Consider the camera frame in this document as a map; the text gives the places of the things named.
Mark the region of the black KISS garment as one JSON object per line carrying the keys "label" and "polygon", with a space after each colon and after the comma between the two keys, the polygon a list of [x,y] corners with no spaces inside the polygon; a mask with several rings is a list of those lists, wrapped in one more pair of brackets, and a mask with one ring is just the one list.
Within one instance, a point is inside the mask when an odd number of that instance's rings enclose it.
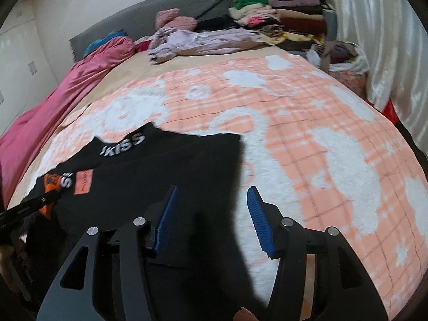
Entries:
{"label": "black KISS garment", "polygon": [[41,176],[61,196],[24,224],[41,320],[232,320],[266,310],[236,242],[242,143],[146,124],[118,143],[93,139]]}

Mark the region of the bag of clothes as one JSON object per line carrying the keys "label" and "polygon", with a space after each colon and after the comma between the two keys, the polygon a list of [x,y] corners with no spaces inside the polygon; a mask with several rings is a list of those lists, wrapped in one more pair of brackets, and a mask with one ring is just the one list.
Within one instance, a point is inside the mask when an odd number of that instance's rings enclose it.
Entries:
{"label": "bag of clothes", "polygon": [[306,59],[354,94],[366,99],[366,85],[371,67],[361,47],[345,41],[313,44],[306,52]]}

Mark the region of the folded clothes pile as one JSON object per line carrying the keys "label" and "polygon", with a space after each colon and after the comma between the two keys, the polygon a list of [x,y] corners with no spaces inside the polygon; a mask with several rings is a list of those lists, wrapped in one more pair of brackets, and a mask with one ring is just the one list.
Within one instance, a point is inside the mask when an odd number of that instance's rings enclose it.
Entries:
{"label": "folded clothes pile", "polygon": [[195,30],[244,28],[268,44],[305,52],[337,38],[337,14],[326,0],[235,0],[221,16],[199,21]]}

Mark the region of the pink quilt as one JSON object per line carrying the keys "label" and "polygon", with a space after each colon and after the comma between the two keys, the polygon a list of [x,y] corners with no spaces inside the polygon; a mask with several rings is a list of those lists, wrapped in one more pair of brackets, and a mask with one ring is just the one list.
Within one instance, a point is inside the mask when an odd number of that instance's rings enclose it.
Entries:
{"label": "pink quilt", "polygon": [[134,42],[116,36],[76,62],[44,101],[21,115],[1,136],[1,200],[15,188],[59,124],[114,67],[132,57]]}

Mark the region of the white wardrobe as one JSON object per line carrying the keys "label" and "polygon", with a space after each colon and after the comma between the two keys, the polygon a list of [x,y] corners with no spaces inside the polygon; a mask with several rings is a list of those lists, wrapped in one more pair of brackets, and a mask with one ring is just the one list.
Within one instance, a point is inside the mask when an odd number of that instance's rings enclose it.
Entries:
{"label": "white wardrobe", "polygon": [[1,26],[1,132],[56,87],[32,7],[21,5]]}

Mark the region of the orange white plaid blanket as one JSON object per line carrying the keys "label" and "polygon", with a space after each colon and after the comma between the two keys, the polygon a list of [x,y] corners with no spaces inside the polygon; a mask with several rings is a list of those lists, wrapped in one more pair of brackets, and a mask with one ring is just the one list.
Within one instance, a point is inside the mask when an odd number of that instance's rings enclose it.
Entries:
{"label": "orange white plaid blanket", "polygon": [[339,228],[364,263],[390,318],[427,272],[427,179],[399,130],[335,79],[291,54],[236,58],[129,83],[75,112],[17,186],[92,138],[116,142],[153,122],[178,133],[238,133],[244,165],[236,234],[256,295],[266,301],[276,265],[260,251],[246,190],[308,228]]}

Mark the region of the beige bed sheet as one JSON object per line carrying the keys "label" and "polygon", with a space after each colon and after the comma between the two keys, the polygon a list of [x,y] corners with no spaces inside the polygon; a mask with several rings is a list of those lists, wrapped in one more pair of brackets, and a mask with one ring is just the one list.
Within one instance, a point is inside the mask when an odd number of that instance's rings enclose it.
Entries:
{"label": "beige bed sheet", "polygon": [[223,55],[205,55],[205,56],[176,56],[162,64],[151,64],[147,52],[139,52],[130,59],[111,70],[102,81],[88,93],[81,102],[69,113],[56,130],[61,132],[70,125],[75,118],[75,112],[82,110],[83,107],[112,94],[123,86],[142,81],[146,78],[162,75],[166,72],[191,69],[206,64],[231,60],[236,58],[253,58],[267,55],[283,55],[286,52],[278,47],[257,47],[247,51],[239,51],[233,54]]}

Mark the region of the dark red garment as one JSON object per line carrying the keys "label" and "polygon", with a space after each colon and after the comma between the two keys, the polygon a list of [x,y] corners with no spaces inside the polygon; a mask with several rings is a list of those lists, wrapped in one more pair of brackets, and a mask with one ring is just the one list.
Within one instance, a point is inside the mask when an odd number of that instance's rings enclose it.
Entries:
{"label": "dark red garment", "polygon": [[147,51],[150,47],[151,40],[143,40],[135,42],[135,47],[137,52],[144,52]]}

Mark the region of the blue cloth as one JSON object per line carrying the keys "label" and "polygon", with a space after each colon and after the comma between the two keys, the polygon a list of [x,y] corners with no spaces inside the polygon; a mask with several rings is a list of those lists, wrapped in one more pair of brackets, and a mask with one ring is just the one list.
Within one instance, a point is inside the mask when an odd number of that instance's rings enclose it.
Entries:
{"label": "blue cloth", "polygon": [[91,42],[85,49],[83,56],[86,57],[91,54],[93,51],[97,50],[100,46],[106,44],[108,41],[117,38],[127,36],[127,33],[124,30],[114,30],[108,33],[105,37],[97,39]]}

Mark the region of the lilac crumpled garment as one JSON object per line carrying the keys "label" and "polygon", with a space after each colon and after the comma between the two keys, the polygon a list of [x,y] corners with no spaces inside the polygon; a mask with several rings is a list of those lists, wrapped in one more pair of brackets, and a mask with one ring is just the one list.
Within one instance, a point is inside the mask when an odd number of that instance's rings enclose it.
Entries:
{"label": "lilac crumpled garment", "polygon": [[152,64],[162,64],[176,56],[232,54],[264,44],[259,33],[243,28],[194,32],[164,27],[153,35],[147,53]]}

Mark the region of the pink knitted garment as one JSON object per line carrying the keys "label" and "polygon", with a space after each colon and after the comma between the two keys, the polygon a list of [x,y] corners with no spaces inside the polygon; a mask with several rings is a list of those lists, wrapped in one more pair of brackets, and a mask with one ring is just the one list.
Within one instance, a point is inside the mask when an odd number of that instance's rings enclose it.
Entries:
{"label": "pink knitted garment", "polygon": [[167,27],[193,31],[196,26],[197,20],[193,17],[181,16],[178,8],[161,10],[156,14],[155,28],[157,30]]}

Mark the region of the grey headboard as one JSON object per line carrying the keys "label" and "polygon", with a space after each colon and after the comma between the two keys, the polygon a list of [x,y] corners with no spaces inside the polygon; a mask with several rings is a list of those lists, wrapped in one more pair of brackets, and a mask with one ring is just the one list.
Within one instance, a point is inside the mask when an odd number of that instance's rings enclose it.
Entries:
{"label": "grey headboard", "polygon": [[155,33],[156,14],[161,10],[180,9],[180,13],[197,21],[209,20],[228,14],[234,0],[145,0],[127,7],[97,22],[70,39],[75,62],[83,59],[89,44],[108,33],[124,30],[129,38],[138,40]]}

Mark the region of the white satin curtain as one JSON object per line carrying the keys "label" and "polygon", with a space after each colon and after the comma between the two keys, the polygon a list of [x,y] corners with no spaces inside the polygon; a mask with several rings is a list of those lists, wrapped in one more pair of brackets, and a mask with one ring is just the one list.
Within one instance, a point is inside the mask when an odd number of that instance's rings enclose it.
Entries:
{"label": "white satin curtain", "polygon": [[358,44],[371,71],[367,98],[392,103],[415,144],[427,151],[427,32],[407,0],[328,0],[343,41]]}

